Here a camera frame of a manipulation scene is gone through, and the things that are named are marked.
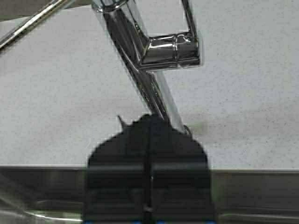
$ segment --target stainless steel sink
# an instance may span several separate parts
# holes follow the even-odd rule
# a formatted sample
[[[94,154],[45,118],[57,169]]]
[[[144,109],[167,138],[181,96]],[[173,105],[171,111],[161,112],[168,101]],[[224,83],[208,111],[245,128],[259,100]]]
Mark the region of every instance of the stainless steel sink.
[[[83,168],[0,168],[1,224],[78,224]],[[212,171],[217,223],[299,223],[299,172]]]

